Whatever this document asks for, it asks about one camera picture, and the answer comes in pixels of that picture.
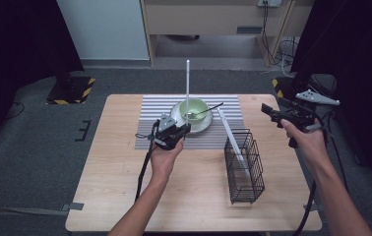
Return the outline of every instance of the gray floor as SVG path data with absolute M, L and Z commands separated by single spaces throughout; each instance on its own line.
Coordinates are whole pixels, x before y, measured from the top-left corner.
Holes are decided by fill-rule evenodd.
M 291 48 L 291 44 L 283 45 L 283 51 L 288 52 L 288 54 L 291 54 Z M 253 71 L 259 75 L 268 74 L 271 75 L 271 77 L 274 77 L 277 75 L 285 76 L 288 74 L 288 70 L 290 67 L 286 65 L 289 63 L 289 61 L 291 61 L 291 55 L 286 57 L 287 61 L 283 64 L 283 67 L 281 66 L 281 64 L 277 66 L 266 67 L 264 61 L 261 59 L 259 45 L 257 44 L 255 38 L 252 36 L 201 35 L 200 39 L 198 40 L 192 40 L 191 36 L 162 36 L 159 41 L 155 64 L 152 66 L 145 66 L 144 64 L 138 66 L 138 63 L 136 62 L 133 62 L 132 64 L 124 62 L 121 64 L 111 63 L 99 66 L 99 69 L 97 68 L 97 65 L 96 68 L 92 68 L 91 66 L 86 65 L 86 69 L 87 72 L 91 73 L 92 75 L 96 75 L 102 78 L 110 78 L 111 76 L 109 76 L 109 74 L 112 74 L 112 72 L 109 69 L 112 68 L 184 70 L 186 67 L 185 62 L 187 59 L 189 59 L 191 62 L 192 70 Z M 121 88 L 124 87 L 124 85 L 129 85 L 129 80 L 132 79 L 129 78 L 129 76 L 129 74 L 126 74 L 126 80 L 118 82 L 120 83 L 118 85 L 109 84 L 104 89 L 108 89 L 108 87 L 115 87 L 115 89 L 119 89 L 118 87 Z M 219 79 L 227 81 L 228 77 L 225 76 Z M 19 93 L 19 99 L 22 101 L 28 101 L 29 103 L 30 101 L 34 101 L 35 99 L 39 99 L 40 97 L 41 99 L 43 99 L 46 94 L 39 95 L 38 93 L 45 92 L 44 88 L 51 88 L 53 83 L 54 80 L 47 79 L 32 85 L 31 90 L 24 88 Z M 273 88 L 270 88 L 270 81 L 265 82 L 263 85 L 264 87 L 268 87 L 267 89 L 263 88 L 263 91 L 274 92 Z M 94 94 L 94 88 L 98 88 L 99 90 L 99 86 L 100 84 L 93 86 L 93 94 L 88 98 L 90 102 L 84 104 L 85 108 L 83 109 L 100 109 L 100 107 L 93 107 L 98 103 L 104 102 L 105 100 L 104 95 Z M 138 89 L 144 89 L 145 86 L 139 85 L 139 87 L 141 88 Z M 32 123 L 31 116 L 38 113 L 41 109 L 42 112 L 46 112 L 48 116 L 41 117 L 40 120 L 38 120 L 36 123 Z M 55 165 L 52 165 L 49 159 L 45 159 L 43 160 L 43 162 L 38 163 L 36 162 L 36 159 L 29 159 L 26 161 L 22 161 L 19 159 L 17 161 L 11 158 L 6 158 L 9 162 L 7 163 L 7 165 L 2 165 L 2 168 L 4 169 L 0 169 L 1 172 L 3 170 L 7 171 L 8 169 L 18 169 L 19 166 L 20 168 L 22 168 L 22 165 L 28 166 L 28 168 L 25 168 L 25 174 L 21 175 L 20 177 L 23 179 L 15 179 L 14 181 L 12 181 L 13 183 L 17 183 L 17 186 L 8 186 L 7 183 L 4 183 L 4 178 L 16 178 L 14 175 L 5 177 L 0 174 L 0 196 L 6 196 L 5 201 L 2 202 L 3 205 L 0 207 L 13 207 L 23 196 L 25 196 L 28 201 L 23 205 L 20 205 L 20 207 L 31 207 L 37 205 L 42 208 L 57 208 L 57 203 L 66 203 L 66 201 L 71 201 L 75 193 L 75 186 L 63 185 L 62 180 L 80 178 L 81 171 L 85 163 L 85 160 L 80 156 L 84 156 L 86 158 L 86 154 L 89 152 L 89 146 L 87 144 L 75 143 L 74 140 L 68 141 L 69 143 L 65 142 L 66 139 L 69 139 L 69 136 L 71 136 L 72 138 L 80 137 L 80 132 L 78 132 L 78 129 L 84 127 L 82 120 L 97 120 L 99 118 L 99 114 L 99 112 L 96 112 L 94 115 L 84 113 L 83 110 L 77 108 L 77 106 L 47 106 L 47 108 L 45 108 L 44 104 L 35 104 L 31 107 L 26 107 L 26 112 L 21 115 L 20 119 L 12 119 L 11 121 L 9 121 L 5 125 L 4 131 L 0 131 L 0 137 L 2 138 L 0 140 L 0 146 L 7 147 L 5 149 L 0 149 L 0 156 L 8 156 L 9 153 L 7 151 L 11 150 L 13 153 L 17 152 L 25 158 L 31 158 L 31 156 L 39 153 L 40 151 L 43 151 L 47 152 L 47 155 L 54 152 L 56 152 L 54 153 L 55 155 L 59 153 L 60 157 L 63 158 L 59 158 L 59 163 L 55 163 Z M 53 117 L 53 119 L 59 120 L 60 122 L 57 122 L 57 124 L 55 124 L 49 120 L 49 117 Z M 77 117 L 78 122 L 69 119 L 69 117 Z M 36 128 L 32 127 L 35 124 L 43 125 Z M 20 126 L 26 126 L 29 128 L 27 131 L 22 131 L 19 130 Z M 97 123 L 93 123 L 92 129 L 95 129 L 96 126 Z M 35 133 L 31 129 L 31 127 L 34 130 L 41 131 L 41 133 Z M 70 130 L 74 131 L 72 134 L 60 133 L 60 130 L 69 129 L 69 127 L 71 128 Z M 337 141 L 337 146 L 340 151 L 343 168 L 345 169 L 350 194 L 354 202 L 357 204 L 359 210 L 363 214 L 364 218 L 372 227 L 372 170 L 356 164 L 354 158 L 352 157 L 352 152 L 347 145 L 346 140 L 344 139 L 344 135 L 341 133 L 338 124 L 333 123 L 333 128 L 333 134 L 339 138 Z M 16 146 L 16 143 L 11 142 L 9 139 L 7 139 L 9 137 L 9 133 L 5 132 L 6 130 L 15 131 L 22 137 L 26 137 L 25 139 L 23 138 L 23 141 L 27 143 L 19 144 L 18 146 Z M 55 137 L 57 139 L 63 140 L 64 142 L 58 147 L 54 144 L 50 144 L 49 142 L 45 142 L 45 144 L 42 144 L 42 147 L 39 144 L 36 144 L 36 146 L 32 146 L 32 139 L 28 139 L 28 136 L 34 136 L 46 140 L 51 139 L 51 137 Z M 91 142 L 92 139 L 93 134 L 89 133 L 89 135 L 87 136 L 87 142 Z M 338 168 L 339 173 L 341 173 L 339 164 L 336 159 L 336 153 L 334 152 L 332 147 L 329 148 L 329 151 L 334 164 Z M 69 157 L 68 153 L 71 152 L 79 153 L 79 158 L 77 158 L 76 156 L 65 158 Z M 45 172 L 38 173 L 31 169 L 31 166 L 38 165 L 46 166 Z M 303 165 L 302 169 L 307 179 L 307 183 L 311 183 L 312 178 Z M 41 181 L 44 181 L 44 178 L 42 176 L 50 176 L 55 172 L 61 173 L 61 175 L 50 177 L 51 181 L 50 183 L 45 185 L 44 191 L 52 193 L 51 196 L 59 196 L 57 199 L 49 199 L 49 196 L 46 196 L 43 193 L 26 191 L 25 188 L 20 188 L 19 186 L 19 183 L 21 181 L 25 182 L 26 178 L 32 178 L 33 180 L 39 180 L 39 182 L 30 181 L 30 184 L 26 185 L 26 188 L 39 188 L 39 186 L 37 185 L 41 184 Z M 9 192 L 11 189 L 19 189 L 19 191 Z M 303 233 L 302 235 L 328 235 L 327 220 L 324 217 L 323 211 L 321 209 L 321 201 L 318 199 L 318 197 L 316 197 L 315 202 L 319 206 L 319 211 L 323 219 L 324 228 L 319 232 L 308 232 Z M 52 235 L 40 233 L 39 228 L 45 229 L 45 232 L 54 232 L 55 235 L 67 235 L 67 232 L 64 228 L 64 223 L 65 217 L 62 216 L 26 216 L 18 214 L 6 214 L 0 217 L 0 235 Z M 24 228 L 25 231 L 12 230 L 13 228 Z M 272 235 L 287 236 L 291 235 L 291 233 L 272 233 Z

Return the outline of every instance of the utensil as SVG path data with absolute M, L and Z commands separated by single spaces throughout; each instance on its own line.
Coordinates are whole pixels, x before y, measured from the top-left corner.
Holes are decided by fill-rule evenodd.
M 187 117 L 193 119 L 193 118 L 195 118 L 195 117 L 196 117 L 197 115 L 199 115 L 199 114 L 202 114 L 202 113 L 207 112 L 207 111 L 209 111 L 209 110 L 215 109 L 215 108 L 217 108 L 217 107 L 219 107 L 219 106 L 222 106 L 222 105 L 223 105 L 223 102 L 221 102 L 220 104 L 218 104 L 218 105 L 216 105 L 216 106 L 214 106 L 214 107 L 211 107 L 211 108 L 209 108 L 209 109 L 206 109 L 206 110 L 201 111 L 201 112 L 198 112 L 198 113 L 188 112 L 188 113 L 187 113 Z

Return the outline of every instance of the hand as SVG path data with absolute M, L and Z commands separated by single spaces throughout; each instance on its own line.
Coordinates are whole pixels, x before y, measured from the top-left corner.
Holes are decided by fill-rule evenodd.
M 322 165 L 324 161 L 329 160 L 322 130 L 303 133 L 287 120 L 281 119 L 280 122 L 287 131 L 287 135 L 296 139 L 303 153 L 306 166 L 311 172 L 315 171 L 318 165 Z
M 153 169 L 152 179 L 168 181 L 168 177 L 173 170 L 174 161 L 177 155 L 183 150 L 184 139 L 180 139 L 172 150 L 164 150 L 154 144 L 151 161 Z

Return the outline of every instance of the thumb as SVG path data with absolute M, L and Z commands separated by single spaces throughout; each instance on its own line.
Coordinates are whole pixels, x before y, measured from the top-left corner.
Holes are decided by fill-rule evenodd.
M 288 120 L 281 119 L 280 122 L 291 137 L 296 137 L 300 134 L 300 131 L 296 128 L 296 126 L 294 126 Z

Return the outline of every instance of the black wire basket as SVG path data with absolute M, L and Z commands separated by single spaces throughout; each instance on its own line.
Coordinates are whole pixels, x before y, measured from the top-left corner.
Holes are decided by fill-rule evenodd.
M 226 139 L 224 154 L 231 203 L 254 203 L 265 190 L 263 165 L 249 129 L 232 129 L 241 153 Z

